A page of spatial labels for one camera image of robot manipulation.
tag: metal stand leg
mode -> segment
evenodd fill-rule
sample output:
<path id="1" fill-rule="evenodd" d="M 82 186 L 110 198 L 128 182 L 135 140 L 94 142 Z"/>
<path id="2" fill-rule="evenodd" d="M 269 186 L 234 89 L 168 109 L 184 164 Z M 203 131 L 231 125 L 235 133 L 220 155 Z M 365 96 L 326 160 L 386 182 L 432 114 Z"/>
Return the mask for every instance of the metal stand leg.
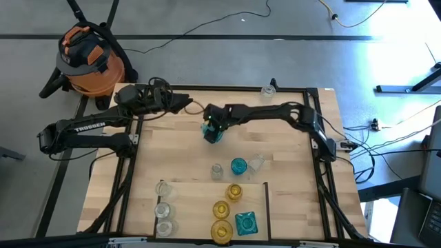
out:
<path id="1" fill-rule="evenodd" d="M 0 155 L 4 158 L 13 158 L 13 159 L 17 159 L 19 161 L 22 161 L 23 159 L 25 159 L 25 155 L 22 155 L 18 152 L 14 152 L 12 150 L 6 149 L 4 147 L 0 147 Z"/>
<path id="2" fill-rule="evenodd" d="M 431 86 L 441 79 L 441 63 L 438 62 L 433 66 L 436 71 L 432 72 L 421 82 L 414 86 L 397 86 L 397 85 L 377 85 L 378 93 L 407 93 L 407 94 L 441 94 L 441 87 Z"/>
<path id="3" fill-rule="evenodd" d="M 358 191 L 358 196 L 360 197 L 360 202 L 365 203 L 381 198 L 400 195 L 404 188 L 418 190 L 419 184 L 420 176 L 412 176 L 392 183 L 361 189 Z"/>

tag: wooden table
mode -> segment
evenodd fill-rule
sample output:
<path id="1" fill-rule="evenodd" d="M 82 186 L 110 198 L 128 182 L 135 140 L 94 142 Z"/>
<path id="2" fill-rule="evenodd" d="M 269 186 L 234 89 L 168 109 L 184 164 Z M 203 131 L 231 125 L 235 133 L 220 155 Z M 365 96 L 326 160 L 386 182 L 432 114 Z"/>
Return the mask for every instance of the wooden table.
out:
<path id="1" fill-rule="evenodd" d="M 115 92 L 123 86 L 125 84 L 117 84 Z M 343 132 L 334 90 L 318 91 L 323 116 L 337 130 Z M 223 106 L 226 103 L 244 103 L 254 106 L 281 104 L 286 101 L 303 102 L 301 93 L 278 92 L 270 102 L 263 103 L 259 92 L 181 90 L 175 92 L 189 93 L 195 101 L 203 105 L 213 103 Z M 187 109 L 189 112 L 201 110 L 196 104 L 189 105 Z M 324 238 L 307 133 L 294 130 L 280 120 L 251 121 L 229 128 L 222 140 L 212 145 L 203 139 L 202 122 L 202 114 L 189 115 L 181 111 L 176 115 L 166 114 L 160 119 L 143 124 L 124 234 L 153 235 L 154 207 L 157 201 L 154 187 L 160 180 L 165 180 L 172 182 L 180 196 L 175 203 L 171 203 L 176 205 L 176 221 L 179 223 L 178 232 L 171 238 L 211 239 L 209 227 L 214 222 L 212 205 L 217 200 L 225 199 L 222 194 L 218 195 L 219 188 L 224 190 L 229 183 L 239 183 L 244 187 L 244 204 L 248 205 L 237 207 L 235 211 L 246 209 L 255 211 L 259 228 L 257 234 L 241 236 L 240 239 L 267 240 L 265 194 L 260 190 L 262 183 L 267 182 L 272 238 L 314 240 Z M 327 124 L 325 130 L 327 136 L 336 140 L 341 139 Z M 123 131 L 124 128 L 104 128 L 107 134 Z M 97 156 L 108 152 L 108 149 L 100 149 Z M 229 166 L 232 159 L 241 157 L 249 160 L 254 154 L 262 154 L 265 158 L 260 171 L 256 174 L 247 172 L 242 176 L 234 176 L 231 173 Z M 349 159 L 344 152 L 338 152 L 338 156 Z M 95 162 L 78 231 L 89 227 L 107 205 L 117 160 L 118 158 L 112 155 Z M 211 178 L 210 169 L 215 163 L 221 164 L 224 168 L 224 177 L 221 181 L 213 181 Z M 338 159 L 332 163 L 332 168 L 340 208 L 356 229 L 366 236 L 365 221 L 352 167 Z M 211 195 L 209 189 L 217 193 Z M 336 236 L 334 217 L 329 206 L 327 212 L 331 234 Z M 116 229 L 119 206 L 116 207 L 115 213 L 113 230 Z M 237 213 L 232 210 L 231 216 Z M 230 223 L 235 229 L 233 217 Z"/>

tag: yellow cable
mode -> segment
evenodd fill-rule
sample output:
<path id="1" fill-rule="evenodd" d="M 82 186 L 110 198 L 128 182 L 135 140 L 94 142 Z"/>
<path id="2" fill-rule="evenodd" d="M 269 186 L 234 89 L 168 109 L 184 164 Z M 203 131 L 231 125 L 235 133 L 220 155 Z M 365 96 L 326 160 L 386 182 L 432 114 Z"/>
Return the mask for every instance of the yellow cable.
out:
<path id="1" fill-rule="evenodd" d="M 324 7 L 326 7 L 326 9 L 328 9 L 330 16 L 332 17 L 334 15 L 334 12 L 332 11 L 331 7 L 329 7 L 324 0 L 319 0 L 319 2 L 321 2 L 321 4 L 324 5 Z M 360 25 L 361 23 L 364 23 L 365 21 L 367 21 L 367 19 L 371 18 L 373 16 L 373 14 L 375 14 L 385 3 L 387 2 L 387 0 L 384 0 L 383 3 L 381 3 L 380 7 L 378 7 L 374 12 L 372 12 L 372 14 L 370 14 L 368 17 L 366 17 L 366 19 L 364 19 L 363 21 L 354 24 L 354 25 L 345 25 L 343 23 L 340 22 L 340 20 L 338 20 L 338 17 L 335 18 L 335 20 L 337 21 L 338 24 L 340 24 L 342 27 L 345 28 L 353 28 L 355 26 Z"/>

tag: electrical wire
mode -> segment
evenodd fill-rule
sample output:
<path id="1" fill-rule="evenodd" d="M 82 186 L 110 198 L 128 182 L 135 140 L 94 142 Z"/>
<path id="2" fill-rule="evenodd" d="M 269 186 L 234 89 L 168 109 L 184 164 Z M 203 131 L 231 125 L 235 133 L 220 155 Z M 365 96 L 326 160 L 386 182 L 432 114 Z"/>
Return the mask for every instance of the electrical wire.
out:
<path id="1" fill-rule="evenodd" d="M 87 156 L 87 155 L 89 155 L 89 154 L 92 154 L 92 153 L 96 152 L 97 150 L 98 150 L 98 149 L 94 149 L 94 150 L 92 150 L 91 152 L 84 153 L 83 155 L 80 155 L 80 156 L 77 156 L 77 157 L 74 157 L 74 158 L 57 159 L 57 158 L 53 158 L 53 157 L 52 157 L 52 155 L 54 155 L 54 154 L 49 154 L 49 158 L 50 158 L 51 160 L 53 160 L 53 161 L 70 161 L 70 160 L 75 160 L 75 159 L 78 159 L 78 158 L 83 158 L 83 157 L 85 157 L 85 156 Z"/>
<path id="2" fill-rule="evenodd" d="M 319 115 L 320 117 L 322 117 L 322 119 L 324 120 L 324 121 L 326 121 L 326 123 L 328 123 L 329 124 L 329 126 L 331 127 L 331 129 L 334 131 L 334 132 L 336 132 L 337 134 L 339 134 L 339 135 L 341 135 L 341 137 L 343 137 L 343 138 L 345 138 L 345 139 L 348 139 L 344 134 L 342 134 L 341 132 L 339 132 L 339 131 L 337 131 L 337 129 L 325 118 L 325 117 L 323 117 L 323 115 L 321 115 L 321 114 L 319 114 L 319 113 L 317 113 L 317 115 Z"/>
<path id="3" fill-rule="evenodd" d="M 342 134 L 341 132 L 339 132 L 339 131 L 337 131 L 337 129 L 325 118 L 325 117 L 323 117 L 323 115 L 321 115 L 321 114 L 319 114 L 319 113 L 317 113 L 319 116 L 321 116 L 322 117 L 322 119 L 324 120 L 324 121 L 326 121 L 326 123 L 328 123 L 329 124 L 329 126 L 331 127 L 331 129 L 333 130 L 333 131 L 335 131 L 337 134 L 339 134 L 339 135 L 341 135 L 342 137 L 344 137 L 345 139 L 347 139 L 347 140 L 349 140 L 344 134 Z M 358 143 L 355 143 L 355 144 L 357 144 L 357 145 L 359 145 L 361 148 L 363 148 L 363 149 L 365 149 L 366 150 L 366 152 L 367 153 L 369 153 L 369 155 L 370 155 L 370 157 L 371 157 L 371 161 L 372 161 L 372 167 L 371 167 L 371 173 L 369 173 L 369 175 L 368 175 L 368 177 L 367 177 L 367 179 L 365 179 L 365 180 L 363 180 L 363 181 L 357 181 L 357 179 L 358 178 L 360 178 L 365 172 L 362 172 L 359 176 L 357 176 L 356 177 L 356 183 L 357 184 L 362 184 L 362 183 L 365 183 L 365 182 L 367 182 L 369 179 L 371 179 L 371 177 L 373 176 L 373 173 L 375 172 L 375 159 L 373 158 L 373 156 L 372 156 L 372 153 L 369 151 L 369 149 L 367 149 L 364 145 L 362 145 L 362 144 L 358 144 Z"/>
<path id="4" fill-rule="evenodd" d="M 441 102 L 441 100 L 438 100 L 438 101 L 436 101 L 434 104 L 425 107 L 424 109 L 422 109 L 422 110 L 416 112 L 415 114 L 412 114 L 411 116 L 409 116 L 409 117 L 407 117 L 406 119 L 400 121 L 399 123 L 396 123 L 393 127 L 395 127 L 395 126 L 397 126 L 397 125 L 399 125 L 399 124 L 401 124 L 401 123 L 403 123 L 403 122 L 405 122 L 405 121 L 408 121 L 409 119 L 411 119 L 411 118 L 413 118 L 414 116 L 418 115 L 419 113 L 421 113 L 421 112 L 427 110 L 428 108 L 430 108 L 430 107 L 436 105 L 436 104 L 439 103 L 439 102 Z"/>
<path id="5" fill-rule="evenodd" d="M 441 151 L 441 149 L 412 149 L 406 151 L 383 152 L 381 154 L 374 154 L 372 156 L 383 156 L 387 154 L 405 153 L 405 152 L 439 152 L 439 151 Z"/>
<path id="6" fill-rule="evenodd" d="M 415 136 L 416 134 L 419 134 L 420 132 L 423 132 L 423 131 L 425 131 L 426 129 L 428 129 L 428 128 L 430 128 L 430 127 L 433 127 L 434 125 L 437 125 L 439 122 L 441 122 L 441 118 L 438 119 L 437 121 L 433 122 L 430 126 L 425 127 L 425 128 L 423 128 L 423 129 L 421 129 L 421 130 L 419 130 L 419 131 L 415 131 L 415 132 L 412 132 L 412 133 L 410 133 L 410 134 L 407 134 L 406 136 L 402 136 L 402 137 L 396 138 L 396 139 L 394 139 L 393 141 L 386 141 L 386 142 L 384 142 L 383 144 L 374 145 L 374 146 L 371 147 L 371 151 L 374 151 L 374 150 L 376 150 L 376 149 L 380 149 L 380 148 L 382 148 L 382 147 L 386 147 L 386 146 L 388 146 L 388 145 L 392 145 L 392 144 L 398 143 L 398 142 L 403 141 L 403 140 L 405 140 L 405 139 L 407 139 L 407 138 L 410 138 L 410 137 L 412 137 L 412 136 Z M 357 157 L 359 157 L 359 156 L 362 156 L 363 154 L 366 154 L 366 152 L 358 152 L 358 153 L 356 153 L 356 154 L 353 154 L 355 157 L 353 157 L 352 159 L 355 159 L 355 158 L 357 158 Z"/>
<path id="7" fill-rule="evenodd" d="M 343 127 L 344 130 L 349 130 L 349 131 L 360 131 L 360 130 L 366 130 L 369 129 L 370 126 L 355 126 L 355 127 Z"/>
<path id="8" fill-rule="evenodd" d="M 329 14 L 329 16 L 331 17 L 331 19 L 336 20 L 337 23 L 340 24 L 340 25 L 341 25 L 342 27 L 344 27 L 344 28 L 353 28 L 353 27 L 356 27 L 356 26 L 360 25 L 361 23 L 364 23 L 364 22 L 367 21 L 369 18 L 371 18 L 375 13 L 377 13 L 377 11 L 379 11 L 379 9 L 381 9 L 381 7 L 387 2 L 387 0 L 384 0 L 384 1 L 381 3 L 381 5 L 380 5 L 375 11 L 373 11 L 372 14 L 370 14 L 368 17 L 366 17 L 366 19 L 364 19 L 363 21 L 361 21 L 361 22 L 359 22 L 359 23 L 356 23 L 356 24 L 353 24 L 353 25 L 345 25 L 345 24 L 343 24 L 343 23 L 340 22 L 340 20 L 338 19 L 338 15 L 335 14 L 335 13 L 332 11 L 331 7 L 329 7 L 329 6 L 327 5 L 327 3 L 325 3 L 324 0 L 318 0 L 318 1 L 321 2 L 321 4 L 323 4 L 324 7 L 326 7 L 326 9 L 328 10 L 328 14 Z"/>
<path id="9" fill-rule="evenodd" d="M 424 44 L 426 44 L 427 50 L 430 52 L 430 55 L 432 56 L 433 61 L 435 61 L 435 63 L 437 63 L 435 56 L 432 53 L 432 50 L 430 50 L 429 45 L 427 45 L 427 42 L 424 42 Z"/>
<path id="10" fill-rule="evenodd" d="M 104 154 L 104 155 L 101 155 L 101 156 L 97 156 L 94 160 L 92 160 L 92 162 L 89 165 L 89 180 L 92 177 L 92 171 L 93 171 L 93 167 L 94 167 L 95 162 L 97 160 L 101 159 L 101 158 L 104 158 L 104 157 L 109 156 L 109 155 L 114 154 L 114 153 L 115 152 L 109 152 L 107 154 Z"/>
<path id="11" fill-rule="evenodd" d="M 361 140 L 357 139 L 356 137 L 352 136 L 351 134 L 346 133 L 346 135 L 349 135 L 350 137 L 352 137 L 352 138 L 355 139 L 356 141 L 360 141 L 360 142 L 361 142 Z M 391 172 L 394 173 L 395 176 L 397 176 L 399 179 L 402 179 L 401 176 L 398 175 L 398 174 L 392 169 L 392 166 L 389 164 L 389 162 L 387 162 L 387 159 L 386 159 L 382 154 L 379 154 L 377 151 L 373 151 L 373 152 L 375 152 L 377 155 L 372 155 L 372 156 L 381 156 L 381 157 L 383 158 L 384 162 L 386 163 L 387 167 L 391 170 Z M 370 170 L 371 168 L 372 168 L 372 167 L 366 169 L 365 171 L 361 171 L 361 172 L 358 172 L 358 173 L 362 173 L 362 174 L 363 174 L 363 173 L 365 173 L 366 171 Z"/>
<path id="12" fill-rule="evenodd" d="M 197 111 L 197 112 L 188 112 L 188 110 L 187 110 L 187 106 L 185 106 L 185 107 L 184 107 L 184 111 L 185 111 L 185 113 L 187 113 L 187 114 L 192 114 L 192 115 L 197 115 L 197 114 L 201 114 L 201 113 L 203 113 L 203 112 L 205 111 L 205 107 L 204 107 L 201 103 L 199 103 L 198 101 L 195 101 L 195 100 L 193 100 L 192 102 L 195 103 L 195 104 L 197 104 L 197 105 L 199 105 L 199 106 L 202 108 L 202 110 Z"/>
<path id="13" fill-rule="evenodd" d="M 339 157 L 339 156 L 337 156 L 336 158 L 338 158 L 338 159 L 341 159 L 341 160 L 344 160 L 344 161 L 346 161 L 346 162 L 348 162 L 351 166 L 352 166 L 352 171 L 353 171 L 353 174 L 355 175 L 355 173 L 356 173 L 356 167 L 355 166 L 353 166 L 353 163 L 349 160 L 349 159 L 346 159 L 346 158 L 342 158 L 342 157 Z"/>
<path id="14" fill-rule="evenodd" d="M 269 17 L 269 16 L 271 15 L 271 7 L 269 7 L 269 5 L 268 5 L 268 1 L 269 1 L 269 0 L 266 0 L 266 2 L 265 2 L 265 5 L 267 6 L 267 9 L 268 9 L 268 14 L 258 14 L 258 13 L 254 13 L 254 12 L 250 12 L 250 11 L 241 11 L 241 12 L 237 12 L 237 13 L 233 13 L 233 14 L 228 14 L 228 15 L 226 15 L 226 16 L 224 16 L 224 17 L 219 18 L 219 19 L 214 19 L 214 20 L 212 20 L 212 21 L 208 21 L 208 22 L 205 22 L 205 23 L 199 24 L 199 25 L 197 25 L 196 27 L 192 28 L 191 30 L 188 30 L 187 32 L 183 33 L 182 35 L 180 35 L 180 36 L 178 36 L 178 37 L 176 37 L 176 38 L 173 38 L 173 39 L 171 39 L 171 40 L 165 42 L 165 43 L 162 44 L 162 45 L 159 45 L 159 46 L 154 47 L 154 48 L 150 48 L 149 50 L 146 50 L 146 51 L 144 51 L 144 52 L 143 52 L 143 51 L 140 51 L 140 50 L 136 50 L 136 49 L 130 49 L 130 48 L 124 48 L 124 50 L 125 50 L 125 51 L 131 51 L 131 52 L 138 52 L 138 53 L 141 53 L 141 54 L 146 54 L 146 53 L 148 53 L 148 52 L 150 52 L 150 51 L 152 51 L 152 50 L 159 49 L 159 48 L 163 48 L 163 47 L 165 47 L 166 45 L 168 45 L 169 43 L 171 43 L 172 41 L 175 41 L 175 40 L 177 40 L 177 39 L 181 39 L 181 38 L 183 38 L 185 35 L 189 34 L 190 32 L 193 32 L 193 31 L 197 30 L 197 29 L 200 28 L 200 27 L 203 27 L 203 26 L 208 25 L 208 24 L 211 24 L 211 23 L 215 23 L 215 22 L 217 22 L 217 21 L 222 21 L 223 19 L 226 19 L 226 18 L 228 18 L 228 17 L 232 17 L 232 16 L 236 16 L 236 15 L 239 15 L 239 14 L 252 14 L 252 15 L 255 15 L 255 16 L 257 16 L 257 17 L 263 17 L 263 18 Z"/>

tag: blue glass object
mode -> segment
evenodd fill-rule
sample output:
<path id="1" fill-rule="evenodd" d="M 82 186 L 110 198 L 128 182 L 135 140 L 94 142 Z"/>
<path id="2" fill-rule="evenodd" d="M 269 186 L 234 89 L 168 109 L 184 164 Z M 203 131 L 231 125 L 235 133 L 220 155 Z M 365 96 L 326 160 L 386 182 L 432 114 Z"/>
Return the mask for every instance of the blue glass object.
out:
<path id="1" fill-rule="evenodd" d="M 207 126 L 207 125 L 204 124 L 204 123 L 202 124 L 201 128 L 202 128 L 202 133 L 203 133 L 204 135 L 205 135 L 205 133 L 206 133 L 207 130 L 214 131 L 214 127 L 209 127 L 209 126 Z M 219 132 L 219 133 L 218 133 L 218 136 L 216 137 L 216 142 L 215 142 L 215 143 L 217 143 L 217 142 L 219 142 L 219 141 L 221 140 L 222 135 L 223 135 L 223 132 Z"/>
<path id="2" fill-rule="evenodd" d="M 257 222 L 254 212 L 236 214 L 236 228 L 239 236 L 257 234 Z"/>
<path id="3" fill-rule="evenodd" d="M 247 170 L 247 162 L 243 158 L 235 158 L 232 161 L 234 175 L 241 175 Z"/>

